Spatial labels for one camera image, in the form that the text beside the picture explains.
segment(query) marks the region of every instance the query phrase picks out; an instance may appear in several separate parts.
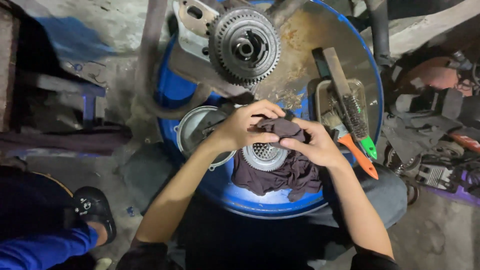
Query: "gear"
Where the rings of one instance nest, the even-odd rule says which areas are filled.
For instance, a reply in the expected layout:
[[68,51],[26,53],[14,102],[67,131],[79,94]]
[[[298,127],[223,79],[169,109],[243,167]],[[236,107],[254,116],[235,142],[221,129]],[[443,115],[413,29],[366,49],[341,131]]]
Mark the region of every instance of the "gear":
[[227,10],[209,26],[208,51],[215,70],[228,82],[252,86],[280,59],[280,38],[271,20],[253,7]]

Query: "metal pipe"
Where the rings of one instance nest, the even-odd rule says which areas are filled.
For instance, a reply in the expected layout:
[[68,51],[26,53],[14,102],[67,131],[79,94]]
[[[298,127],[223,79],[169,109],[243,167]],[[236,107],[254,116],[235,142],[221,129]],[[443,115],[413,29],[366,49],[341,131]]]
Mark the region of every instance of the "metal pipe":
[[364,0],[372,25],[373,57],[379,68],[391,66],[387,0]]
[[280,28],[298,8],[308,0],[276,0],[266,13],[272,17],[273,25]]
[[158,44],[167,10],[166,0],[149,0],[144,31],[135,71],[135,91],[147,110],[156,117],[181,119],[192,109],[204,103],[210,96],[210,88],[198,85],[188,104],[177,109],[160,107],[153,98],[156,89],[157,60],[160,59]]

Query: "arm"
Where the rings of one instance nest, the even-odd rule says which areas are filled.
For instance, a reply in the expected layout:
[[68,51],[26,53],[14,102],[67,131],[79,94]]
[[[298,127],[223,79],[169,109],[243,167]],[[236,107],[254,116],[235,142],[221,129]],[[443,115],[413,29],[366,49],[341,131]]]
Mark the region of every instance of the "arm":
[[313,163],[328,169],[353,242],[393,258],[392,245],[382,220],[365,195],[352,167],[325,128],[319,123],[298,118],[293,122],[312,136],[310,143],[282,139],[280,144],[301,152]]
[[267,100],[237,109],[203,141],[180,171],[155,198],[138,227],[135,239],[147,243],[164,243],[170,239],[187,209],[198,184],[213,160],[223,152],[238,150],[253,143],[277,142],[271,133],[251,133],[250,128],[265,115],[285,116],[281,108]]

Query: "right hand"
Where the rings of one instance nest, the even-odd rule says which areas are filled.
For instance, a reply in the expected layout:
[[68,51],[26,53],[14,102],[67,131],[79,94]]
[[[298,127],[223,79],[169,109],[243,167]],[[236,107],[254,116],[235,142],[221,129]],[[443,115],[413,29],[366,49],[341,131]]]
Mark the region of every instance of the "right hand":
[[311,162],[327,168],[348,164],[347,159],[338,150],[322,124],[299,118],[294,118],[292,122],[298,124],[301,129],[310,134],[310,143],[305,144],[296,139],[285,138],[280,141],[283,147],[298,151],[308,157]]

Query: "forearm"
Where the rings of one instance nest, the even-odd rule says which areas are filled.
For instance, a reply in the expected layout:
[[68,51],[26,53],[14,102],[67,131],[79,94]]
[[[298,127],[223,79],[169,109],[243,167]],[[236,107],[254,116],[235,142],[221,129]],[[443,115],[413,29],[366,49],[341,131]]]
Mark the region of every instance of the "forearm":
[[171,238],[195,189],[217,155],[205,143],[197,148],[148,208],[135,235],[138,241],[161,243]]
[[365,195],[352,167],[345,160],[345,163],[328,170],[353,242],[393,258],[386,228]]

